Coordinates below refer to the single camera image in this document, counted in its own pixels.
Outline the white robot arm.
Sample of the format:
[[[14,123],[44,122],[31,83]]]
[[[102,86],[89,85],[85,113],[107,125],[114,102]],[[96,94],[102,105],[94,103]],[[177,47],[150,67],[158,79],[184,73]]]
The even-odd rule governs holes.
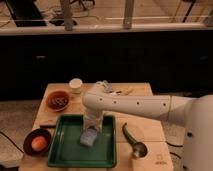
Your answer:
[[[167,121],[185,128],[182,171],[213,171],[213,95],[199,98],[157,95],[121,96],[96,82],[83,97],[84,127],[100,128],[104,111]]]

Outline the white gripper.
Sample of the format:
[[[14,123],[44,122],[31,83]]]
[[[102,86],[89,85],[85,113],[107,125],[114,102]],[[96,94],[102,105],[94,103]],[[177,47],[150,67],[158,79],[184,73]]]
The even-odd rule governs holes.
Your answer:
[[[93,117],[90,115],[85,114],[83,116],[83,128],[88,129],[93,127],[98,132],[102,131],[102,124],[103,124],[103,117]]]

